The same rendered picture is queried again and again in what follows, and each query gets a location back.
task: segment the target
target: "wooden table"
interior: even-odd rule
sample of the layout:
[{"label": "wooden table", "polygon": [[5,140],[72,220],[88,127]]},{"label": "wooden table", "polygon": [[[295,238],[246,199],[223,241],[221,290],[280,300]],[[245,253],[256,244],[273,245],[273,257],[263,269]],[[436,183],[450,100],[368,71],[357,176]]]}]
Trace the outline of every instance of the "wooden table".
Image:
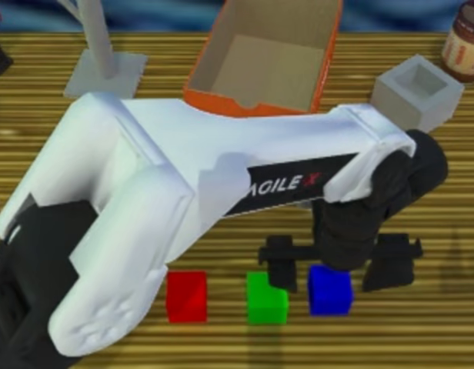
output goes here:
[{"label": "wooden table", "polygon": [[[375,76],[419,53],[436,60],[444,35],[340,35],[322,99],[366,101]],[[150,55],[139,97],[181,96],[204,35],[115,35],[115,47]],[[0,35],[15,59],[0,78],[0,197],[20,181],[70,103],[62,90],[82,35]],[[386,224],[384,231],[421,237],[426,256],[413,286],[358,293],[349,317],[312,318],[305,267],[284,327],[249,327],[244,280],[258,270],[256,252],[268,234],[309,241],[310,215],[280,208],[221,221],[171,267],[209,275],[209,323],[169,325],[162,292],[126,339],[78,368],[116,369],[373,369],[474,368],[474,85],[453,120],[434,132],[449,157],[448,181]],[[355,273],[359,286],[362,272]]]}]

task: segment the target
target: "orange box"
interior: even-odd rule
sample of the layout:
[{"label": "orange box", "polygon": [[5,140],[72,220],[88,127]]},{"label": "orange box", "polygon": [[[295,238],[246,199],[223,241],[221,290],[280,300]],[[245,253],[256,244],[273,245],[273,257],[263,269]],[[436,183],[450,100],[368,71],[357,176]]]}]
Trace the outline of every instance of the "orange box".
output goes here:
[{"label": "orange box", "polygon": [[318,111],[341,14],[342,0],[227,0],[185,102],[231,117]]}]

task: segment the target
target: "jar label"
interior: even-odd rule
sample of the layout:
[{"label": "jar label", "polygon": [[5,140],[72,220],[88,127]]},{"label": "jar label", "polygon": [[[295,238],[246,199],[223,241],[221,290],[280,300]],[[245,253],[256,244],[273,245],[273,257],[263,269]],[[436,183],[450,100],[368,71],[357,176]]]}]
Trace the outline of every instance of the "jar label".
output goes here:
[{"label": "jar label", "polygon": [[474,75],[474,44],[464,41],[453,30],[442,50],[442,58],[453,71]]}]

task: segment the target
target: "brown jar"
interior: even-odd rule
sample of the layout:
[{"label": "brown jar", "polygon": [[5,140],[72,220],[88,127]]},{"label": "brown jar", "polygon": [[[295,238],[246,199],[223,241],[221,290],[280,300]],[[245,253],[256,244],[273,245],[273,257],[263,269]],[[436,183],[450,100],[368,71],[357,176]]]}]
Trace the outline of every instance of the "brown jar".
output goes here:
[{"label": "brown jar", "polygon": [[442,66],[460,82],[474,81],[474,0],[459,7],[442,50]]}]

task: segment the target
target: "green cube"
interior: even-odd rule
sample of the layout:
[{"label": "green cube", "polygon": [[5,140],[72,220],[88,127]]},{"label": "green cube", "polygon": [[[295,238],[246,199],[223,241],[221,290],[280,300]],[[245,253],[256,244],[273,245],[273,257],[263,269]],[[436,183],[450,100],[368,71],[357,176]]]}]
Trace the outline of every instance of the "green cube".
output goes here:
[{"label": "green cube", "polygon": [[289,314],[287,291],[269,285],[265,271],[247,274],[247,321],[249,324],[286,324]]}]

